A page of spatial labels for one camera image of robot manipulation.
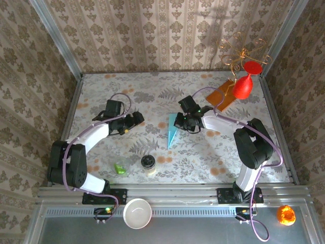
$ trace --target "metal base plate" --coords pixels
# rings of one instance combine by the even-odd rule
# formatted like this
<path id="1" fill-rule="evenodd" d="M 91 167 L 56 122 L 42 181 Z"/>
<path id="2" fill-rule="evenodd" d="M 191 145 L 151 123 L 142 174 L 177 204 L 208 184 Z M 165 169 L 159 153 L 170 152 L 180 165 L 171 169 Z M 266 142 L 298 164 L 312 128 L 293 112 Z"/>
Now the metal base plate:
<path id="1" fill-rule="evenodd" d="M 234 197 L 233 188 L 218 188 L 217 189 L 218 204 L 239 204 L 240 202 Z M 262 190 L 256 187 L 254 192 L 254 200 L 256 203 L 264 203 Z"/>
<path id="2" fill-rule="evenodd" d="M 126 205 L 127 189 L 111 189 L 110 195 L 117 197 L 119 205 Z M 96 197 L 91 194 L 84 193 L 82 196 L 82 204 L 115 205 L 115 201 L 111 197 Z"/>

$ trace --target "orange wooden board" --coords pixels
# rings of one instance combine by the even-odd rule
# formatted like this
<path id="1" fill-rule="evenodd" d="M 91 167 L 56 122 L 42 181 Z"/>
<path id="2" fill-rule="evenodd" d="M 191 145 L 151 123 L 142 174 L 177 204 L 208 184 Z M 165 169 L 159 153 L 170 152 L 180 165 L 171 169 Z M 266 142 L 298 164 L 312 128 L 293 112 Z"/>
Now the orange wooden board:
<path id="1" fill-rule="evenodd" d="M 219 89 L 223 92 L 223 94 L 226 93 L 227 89 L 228 89 L 228 86 L 233 84 L 232 81 L 228 80 L 226 81 L 224 84 L 222 84 Z M 236 98 L 234 97 L 233 95 L 233 87 L 234 86 L 231 86 L 228 90 L 228 93 L 227 93 L 227 96 L 224 97 L 224 101 L 222 104 L 220 104 L 217 109 L 219 111 L 224 111 L 226 108 L 229 107 L 229 105 L 234 101 L 236 100 Z M 218 91 L 214 91 L 213 93 L 211 93 L 207 98 L 206 100 L 211 103 L 213 106 L 216 106 L 218 103 L 221 102 L 222 100 L 222 95 L 218 92 Z"/>

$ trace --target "floral tablecloth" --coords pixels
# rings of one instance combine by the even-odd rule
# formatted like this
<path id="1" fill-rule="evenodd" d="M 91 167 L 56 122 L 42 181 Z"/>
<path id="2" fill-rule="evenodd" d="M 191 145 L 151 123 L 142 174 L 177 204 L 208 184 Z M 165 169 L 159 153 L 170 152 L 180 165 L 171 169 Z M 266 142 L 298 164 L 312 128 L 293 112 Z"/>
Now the floral tablecloth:
<path id="1" fill-rule="evenodd" d="M 205 86 L 218 87 L 230 72 L 161 72 L 127 74 L 86 74 L 74 115 L 70 135 L 88 127 L 106 101 L 114 93 L 128 94 L 132 99 L 131 112 L 139 111 L 145 121 L 127 134 L 111 136 L 99 142 L 87 155 L 88 172 L 108 179 L 112 183 L 165 183 L 165 182 L 233 182 L 238 176 L 241 161 L 232 134 L 203 129 L 199 134 L 178 131 L 170 149 L 168 119 L 170 113 L 181 112 L 178 101 Z M 239 77 L 246 75 L 240 72 Z M 276 135 L 258 78 L 246 100 L 236 100 L 223 113 L 239 120 L 259 118 L 273 141 Z M 209 105 L 205 97 L 212 91 L 203 91 L 195 97 L 203 107 Z M 119 95 L 114 99 L 128 100 Z M 142 170 L 141 157 L 151 154 L 157 166 L 154 175 Z M 130 160 L 127 175 L 115 173 L 112 161 L 115 156 Z M 273 155 L 270 162 L 277 161 Z M 285 166 L 266 169 L 260 182 L 289 182 Z"/>

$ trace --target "orange toy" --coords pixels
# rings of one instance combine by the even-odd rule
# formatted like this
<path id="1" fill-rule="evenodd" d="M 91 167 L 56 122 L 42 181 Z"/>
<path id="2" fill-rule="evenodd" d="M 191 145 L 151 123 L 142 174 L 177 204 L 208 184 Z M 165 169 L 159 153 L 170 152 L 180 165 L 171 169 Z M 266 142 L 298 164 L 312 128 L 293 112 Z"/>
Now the orange toy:
<path id="1" fill-rule="evenodd" d="M 293 225 L 296 221 L 295 211 L 288 205 L 279 207 L 276 217 L 282 225 Z"/>

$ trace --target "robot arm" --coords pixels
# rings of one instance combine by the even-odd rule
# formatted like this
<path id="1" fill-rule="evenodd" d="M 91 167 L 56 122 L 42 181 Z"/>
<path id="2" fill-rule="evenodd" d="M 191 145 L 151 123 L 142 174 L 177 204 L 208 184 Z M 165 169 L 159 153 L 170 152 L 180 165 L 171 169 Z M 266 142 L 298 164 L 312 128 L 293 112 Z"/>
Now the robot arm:
<path id="1" fill-rule="evenodd" d="M 194 132 L 196 126 L 201 128 L 222 131 L 223 134 L 234 135 L 238 155 L 243 165 L 240 174 L 233 185 L 234 195 L 240 202 L 247 201 L 253 188 L 256 176 L 263 164 L 273 154 L 272 146 L 262 137 L 249 129 L 226 120 L 214 114 L 213 108 L 205 106 L 200 108 L 191 96 L 179 101 L 184 114 L 178 113 L 174 126 L 186 131 Z M 247 122 L 249 126 L 270 138 L 262 122 L 254 118 Z"/>
<path id="2" fill-rule="evenodd" d="M 120 114 L 122 103 L 119 101 L 108 100 L 106 109 L 99 113 L 93 120 L 106 120 L 108 118 L 116 117 Z M 82 190 L 94 193 L 109 194 L 109 182 L 104 179 L 87 172 L 87 153 L 102 139 L 112 135 L 113 131 L 117 134 L 123 135 L 136 125 L 142 123 L 144 118 L 140 112 L 134 112 L 132 115 L 128 114 L 124 118 L 119 118 L 108 123 L 104 123 L 93 127 L 86 134 L 84 134 L 77 142 L 75 142 L 68 154 L 68 163 L 66 167 L 66 178 L 68 186 L 80 188 Z M 57 140 L 52 144 L 50 153 L 50 162 L 47 171 L 47 179 L 50 182 L 63 185 L 63 155 L 68 144 L 76 136 L 70 137 L 66 141 Z"/>

